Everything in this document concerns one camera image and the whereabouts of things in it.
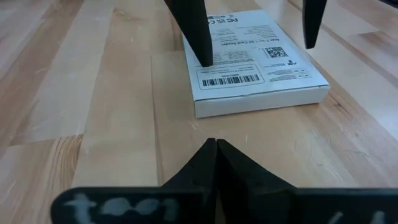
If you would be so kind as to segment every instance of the barcode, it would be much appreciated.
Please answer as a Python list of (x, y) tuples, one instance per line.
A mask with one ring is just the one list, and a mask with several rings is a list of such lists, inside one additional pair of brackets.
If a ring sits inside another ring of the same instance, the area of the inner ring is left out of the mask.
[(288, 57), (282, 47), (268, 47), (265, 50), (271, 58)]
[(216, 85), (227, 85), (237, 83), (248, 83), (259, 81), (258, 75), (243, 75), (239, 77), (228, 77), (228, 78), (212, 78), (209, 80), (202, 80), (203, 86), (216, 86)]

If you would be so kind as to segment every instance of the product box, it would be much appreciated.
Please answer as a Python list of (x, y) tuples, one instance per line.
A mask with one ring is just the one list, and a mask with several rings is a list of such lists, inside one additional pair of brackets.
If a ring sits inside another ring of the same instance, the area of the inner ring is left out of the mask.
[(329, 83), (266, 12), (214, 15), (208, 21), (213, 66), (203, 68), (183, 37), (197, 118), (326, 97)]

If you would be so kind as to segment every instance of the light wood surface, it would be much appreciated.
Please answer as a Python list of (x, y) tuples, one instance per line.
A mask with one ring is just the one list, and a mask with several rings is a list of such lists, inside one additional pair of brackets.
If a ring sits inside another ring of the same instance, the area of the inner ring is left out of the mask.
[(162, 0), (0, 2), (0, 223), (50, 223), (76, 186), (156, 186), (224, 138), (297, 187), (398, 187), (398, 10), (329, 0), (304, 49), (301, 0), (265, 10), (330, 82), (319, 105), (195, 119)]

